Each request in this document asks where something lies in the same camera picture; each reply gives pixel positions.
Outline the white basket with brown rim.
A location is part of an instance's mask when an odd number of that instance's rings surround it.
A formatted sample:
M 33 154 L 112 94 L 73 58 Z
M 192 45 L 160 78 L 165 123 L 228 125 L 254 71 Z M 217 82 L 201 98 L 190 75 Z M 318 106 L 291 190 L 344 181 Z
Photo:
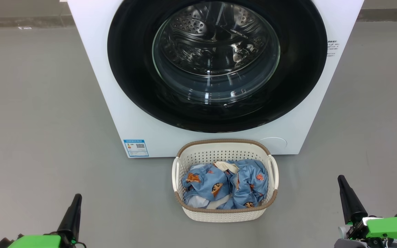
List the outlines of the white basket with brown rim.
M 194 165 L 214 164 L 218 161 L 255 159 L 263 163 L 268 173 L 268 192 L 258 207 L 245 209 L 208 210 L 187 206 L 183 201 L 185 188 L 181 180 Z M 278 165 L 263 144 L 245 139 L 200 140 L 185 144 L 172 163 L 172 188 L 186 215 L 194 221 L 232 223 L 259 218 L 275 201 L 279 186 Z

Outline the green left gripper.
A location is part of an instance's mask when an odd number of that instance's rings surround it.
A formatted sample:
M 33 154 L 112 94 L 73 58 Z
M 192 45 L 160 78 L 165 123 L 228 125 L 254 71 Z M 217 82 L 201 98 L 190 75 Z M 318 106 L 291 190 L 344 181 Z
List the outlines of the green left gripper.
M 82 195 L 75 194 L 57 232 L 43 235 L 19 234 L 7 248 L 82 248 L 79 241 Z

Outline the black round glass washer door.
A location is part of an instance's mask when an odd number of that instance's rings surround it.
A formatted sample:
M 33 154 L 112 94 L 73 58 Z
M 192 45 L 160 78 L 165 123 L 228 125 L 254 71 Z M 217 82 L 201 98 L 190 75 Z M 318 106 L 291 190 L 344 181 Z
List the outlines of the black round glass washer door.
M 154 55 L 154 38 L 167 18 L 208 1 L 263 16 L 278 36 L 277 63 L 263 58 L 247 70 L 208 77 Z M 327 48 L 326 27 L 312 0 L 124 0 L 107 42 L 112 73 L 134 104 L 164 123 L 203 133 L 244 131 L 287 114 L 315 88 Z

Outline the round white filter cover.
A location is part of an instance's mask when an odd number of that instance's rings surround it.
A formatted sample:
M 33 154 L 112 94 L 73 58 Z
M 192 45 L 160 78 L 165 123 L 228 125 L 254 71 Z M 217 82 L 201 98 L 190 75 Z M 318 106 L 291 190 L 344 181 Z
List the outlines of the round white filter cover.
M 288 154 L 287 153 L 287 141 L 280 137 L 267 137 L 259 141 L 263 144 L 271 154 Z

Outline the blue cartoon print garment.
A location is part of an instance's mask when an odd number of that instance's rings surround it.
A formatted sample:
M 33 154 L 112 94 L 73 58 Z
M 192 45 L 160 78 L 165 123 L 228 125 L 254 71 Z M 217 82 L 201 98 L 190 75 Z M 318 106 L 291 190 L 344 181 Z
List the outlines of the blue cartoon print garment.
M 230 187 L 229 196 L 218 210 L 258 207 L 268 192 L 268 173 L 262 162 L 255 159 L 218 161 L 214 165 L 225 173 Z
M 190 168 L 181 180 L 185 188 L 184 203 L 193 208 L 228 210 L 233 208 L 233 173 L 214 164 L 198 164 Z

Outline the blue energy label sticker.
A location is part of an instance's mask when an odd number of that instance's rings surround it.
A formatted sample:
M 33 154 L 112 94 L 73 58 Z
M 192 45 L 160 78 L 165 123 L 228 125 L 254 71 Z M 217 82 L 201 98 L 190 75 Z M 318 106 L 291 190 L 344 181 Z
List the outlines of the blue energy label sticker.
M 149 157 L 149 153 L 143 139 L 123 140 L 123 144 L 129 158 Z

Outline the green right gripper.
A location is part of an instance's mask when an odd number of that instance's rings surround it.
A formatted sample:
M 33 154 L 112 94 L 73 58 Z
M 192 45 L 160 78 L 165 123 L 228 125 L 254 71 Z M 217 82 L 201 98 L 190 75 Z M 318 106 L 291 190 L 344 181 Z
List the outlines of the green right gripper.
M 397 248 L 397 217 L 368 217 L 345 176 L 339 175 L 337 180 L 343 217 L 348 225 L 339 227 L 341 238 L 335 242 L 335 248 Z

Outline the stainless steel washing machine drum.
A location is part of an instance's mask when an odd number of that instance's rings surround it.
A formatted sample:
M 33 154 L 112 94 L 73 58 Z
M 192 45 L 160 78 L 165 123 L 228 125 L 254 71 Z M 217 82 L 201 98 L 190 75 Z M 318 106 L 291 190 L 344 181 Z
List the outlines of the stainless steel washing machine drum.
M 187 6 L 160 26 L 153 53 L 190 75 L 216 77 L 247 70 L 263 58 L 275 65 L 278 36 L 260 14 L 242 5 L 208 1 Z

